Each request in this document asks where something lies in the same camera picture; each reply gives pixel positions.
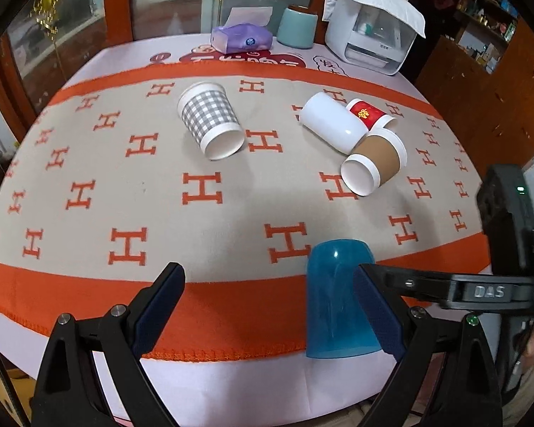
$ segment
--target brown paper cup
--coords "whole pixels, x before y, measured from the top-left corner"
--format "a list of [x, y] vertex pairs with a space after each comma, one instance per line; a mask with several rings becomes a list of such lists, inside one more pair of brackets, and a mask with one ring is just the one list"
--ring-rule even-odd
[[346, 186], [367, 196], [407, 165], [407, 152], [399, 136], [385, 128], [372, 129], [340, 167]]

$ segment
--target gray and white gingham pattern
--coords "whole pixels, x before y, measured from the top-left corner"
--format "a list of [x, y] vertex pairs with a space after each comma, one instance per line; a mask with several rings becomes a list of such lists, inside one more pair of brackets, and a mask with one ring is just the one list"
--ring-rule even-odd
[[182, 121], [200, 144], [204, 135], [221, 123], [238, 123], [225, 93], [205, 91], [190, 99], [182, 111]]

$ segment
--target blue gripper pad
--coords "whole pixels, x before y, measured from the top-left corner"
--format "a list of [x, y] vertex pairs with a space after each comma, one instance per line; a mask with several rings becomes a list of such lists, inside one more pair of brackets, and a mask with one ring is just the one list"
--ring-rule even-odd
[[354, 294], [366, 313], [382, 350], [400, 361], [405, 355], [402, 325], [362, 267], [354, 272]]
[[182, 266], [168, 264], [166, 268], [171, 269], [172, 273], [160, 284], [158, 292], [147, 304], [134, 327], [135, 339], [131, 350], [137, 358], [152, 351], [184, 292], [185, 273]]

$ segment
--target shelf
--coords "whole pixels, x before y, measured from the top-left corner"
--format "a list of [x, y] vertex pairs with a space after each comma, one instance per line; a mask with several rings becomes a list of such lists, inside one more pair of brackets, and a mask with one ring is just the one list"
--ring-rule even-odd
[[504, 9], [502, 9], [502, 7], [499, 5], [499, 3], [497, 1], [495, 1], [495, 0], [483, 0], [483, 1], [487, 2], [488, 4], [493, 6], [494, 8], [498, 8], [501, 13], [506, 14], [509, 18], [514, 19], [515, 21], [518, 20], [518, 18], [514, 17], [508, 11], [505, 11]]
[[465, 11], [463, 11], [462, 9], [458, 9], [457, 12], [459, 12], [460, 14], [464, 15], [465, 17], [467, 17], [468, 19], [470, 19], [471, 21], [475, 22], [479, 27], [482, 27], [483, 29], [485, 29], [485, 31], [487, 31], [488, 33], [492, 34], [493, 37], [499, 39], [499, 41], [503, 42], [504, 44], [508, 45], [508, 42], [504, 39], [504, 37], [498, 33], [498, 32], [495, 32], [491, 29], [489, 29], [486, 25], [484, 24], [481, 24], [477, 19], [475, 19], [473, 16], [471, 16], [470, 14], [467, 14]]

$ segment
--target cup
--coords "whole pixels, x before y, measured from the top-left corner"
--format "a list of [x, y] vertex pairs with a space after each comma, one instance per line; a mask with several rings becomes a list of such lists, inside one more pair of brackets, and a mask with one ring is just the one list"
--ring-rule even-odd
[[340, 167], [350, 191], [367, 196], [407, 165], [408, 155], [399, 136], [386, 128], [374, 128]]
[[222, 85], [198, 82], [178, 101], [178, 115], [209, 160], [231, 156], [245, 141]]
[[299, 121], [334, 149], [350, 154], [368, 127], [326, 93], [316, 93], [300, 111]]
[[364, 125], [369, 130], [376, 127], [395, 131], [397, 126], [396, 118], [380, 111], [377, 107], [368, 104], [366, 101], [362, 101], [362, 99], [353, 99], [346, 105], [346, 109], [364, 122]]
[[277, 41], [291, 48], [312, 48], [317, 21], [315, 11], [306, 6], [289, 5], [279, 23]]
[[306, 356], [345, 358], [380, 349], [366, 313], [354, 295], [354, 271], [374, 263], [356, 239], [335, 239], [312, 249], [306, 272]]

